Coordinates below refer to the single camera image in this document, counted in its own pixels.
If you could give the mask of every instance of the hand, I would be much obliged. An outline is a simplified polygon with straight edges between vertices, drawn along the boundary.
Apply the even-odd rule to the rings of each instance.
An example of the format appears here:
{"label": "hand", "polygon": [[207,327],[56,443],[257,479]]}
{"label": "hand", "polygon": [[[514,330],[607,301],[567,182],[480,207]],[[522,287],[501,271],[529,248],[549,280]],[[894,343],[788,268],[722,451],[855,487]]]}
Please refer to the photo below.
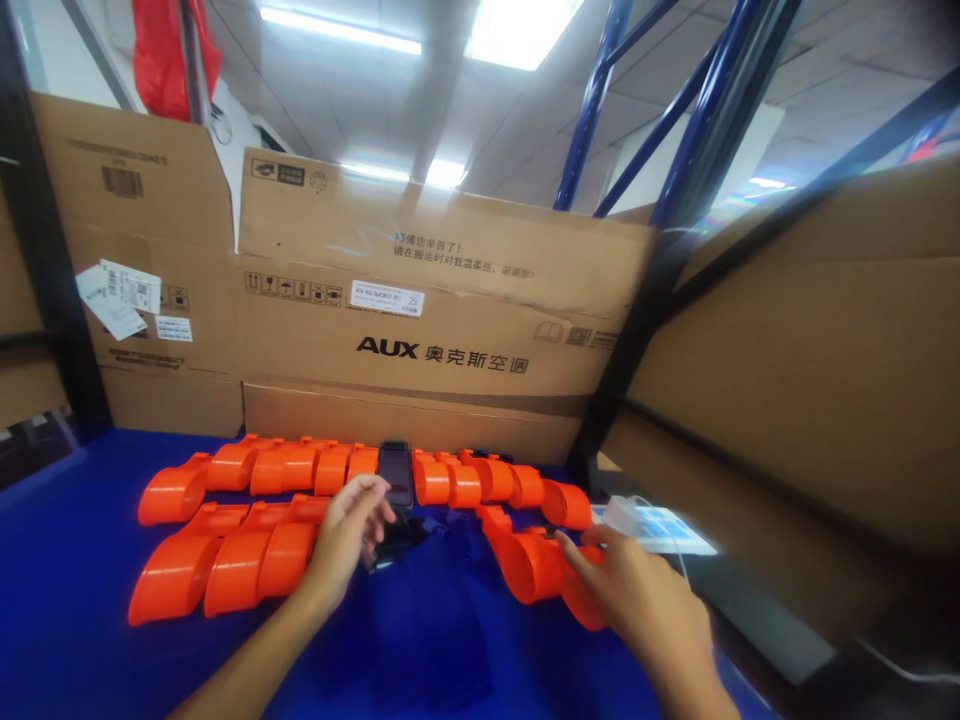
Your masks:
{"label": "hand", "polygon": [[714,713],[720,702],[725,710],[733,710],[730,717],[736,717],[713,661],[707,609],[667,561],[607,525],[594,525],[582,536],[584,545],[606,544],[601,565],[587,560],[563,533],[557,537],[564,557],[593,593],[610,627],[659,689],[668,714],[699,717],[677,703],[709,698]]}
{"label": "hand", "polygon": [[367,565],[383,542],[384,523],[397,519],[384,498],[390,484],[379,475],[356,475],[327,507],[313,559],[296,594],[326,614],[340,605],[363,555]]}

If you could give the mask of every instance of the qr code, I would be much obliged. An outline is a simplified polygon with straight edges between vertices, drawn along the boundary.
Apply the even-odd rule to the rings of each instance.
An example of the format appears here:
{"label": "qr code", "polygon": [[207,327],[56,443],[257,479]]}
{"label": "qr code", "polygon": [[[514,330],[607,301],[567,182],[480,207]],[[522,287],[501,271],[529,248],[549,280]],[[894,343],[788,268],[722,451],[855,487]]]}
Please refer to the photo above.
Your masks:
{"label": "qr code", "polygon": [[112,192],[117,197],[138,198],[143,197],[143,182],[140,180],[140,173],[135,170],[121,170],[102,165],[103,187],[107,192]]}
{"label": "qr code", "polygon": [[567,335],[567,345],[586,345],[592,334],[593,330],[589,328],[572,327]]}

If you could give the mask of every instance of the person's right hand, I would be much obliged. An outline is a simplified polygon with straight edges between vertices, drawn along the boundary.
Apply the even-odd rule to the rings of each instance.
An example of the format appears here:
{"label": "person's right hand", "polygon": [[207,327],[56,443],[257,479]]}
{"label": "person's right hand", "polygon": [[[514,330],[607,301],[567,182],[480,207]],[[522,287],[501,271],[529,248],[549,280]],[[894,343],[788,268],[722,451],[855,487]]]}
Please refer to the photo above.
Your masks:
{"label": "person's right hand", "polygon": [[608,525],[594,525],[582,535],[584,545],[607,546],[600,565],[585,558],[563,533],[557,539],[607,623],[646,669],[670,715],[700,717],[689,703],[707,701],[712,717],[737,717],[717,675],[707,609],[666,560]]}

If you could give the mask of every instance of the barcode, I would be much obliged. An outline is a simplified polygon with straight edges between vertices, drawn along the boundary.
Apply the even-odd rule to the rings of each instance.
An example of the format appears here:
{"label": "barcode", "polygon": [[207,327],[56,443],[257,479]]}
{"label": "barcode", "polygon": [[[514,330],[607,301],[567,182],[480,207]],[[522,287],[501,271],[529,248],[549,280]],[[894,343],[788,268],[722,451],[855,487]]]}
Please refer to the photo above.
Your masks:
{"label": "barcode", "polygon": [[143,197],[143,183],[140,182],[140,173],[134,170],[101,166],[103,171],[103,187],[118,197]]}

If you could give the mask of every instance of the white cable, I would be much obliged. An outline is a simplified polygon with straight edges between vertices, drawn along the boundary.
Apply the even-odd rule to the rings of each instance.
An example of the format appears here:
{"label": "white cable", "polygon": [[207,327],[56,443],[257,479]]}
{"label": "white cable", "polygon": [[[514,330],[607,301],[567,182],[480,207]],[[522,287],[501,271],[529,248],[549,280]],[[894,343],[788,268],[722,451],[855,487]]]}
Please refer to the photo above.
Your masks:
{"label": "white cable", "polygon": [[[637,498],[637,500],[642,500],[644,503],[646,503],[647,507],[652,508],[654,510],[657,509],[656,505],[654,505],[652,502],[650,502],[645,497],[643,497],[643,495],[638,495],[634,493],[633,497]],[[670,532],[670,529],[666,525],[664,525],[662,522],[660,522],[657,518],[651,517],[648,519],[653,520],[653,522],[659,525],[660,529],[663,530],[667,535],[669,535],[671,540],[673,540],[673,547],[674,549],[676,549],[677,558],[679,558],[680,560],[680,569],[683,571],[683,579],[687,581],[687,587],[690,588],[690,576],[687,574],[687,564],[683,561],[683,553],[680,551],[680,543],[677,542],[677,536],[674,535],[672,532]]]}
{"label": "white cable", "polygon": [[857,643],[866,650],[868,653],[873,655],[877,660],[882,662],[888,668],[893,670],[897,675],[902,677],[904,680],[909,680],[910,682],[918,683],[947,683],[949,685],[960,685],[960,675],[952,675],[950,673],[933,673],[930,675],[918,675],[917,673],[912,673],[909,670],[904,670],[902,667],[897,665],[893,660],[889,660],[884,655],[880,653],[875,647],[868,643],[863,638],[854,638]]}

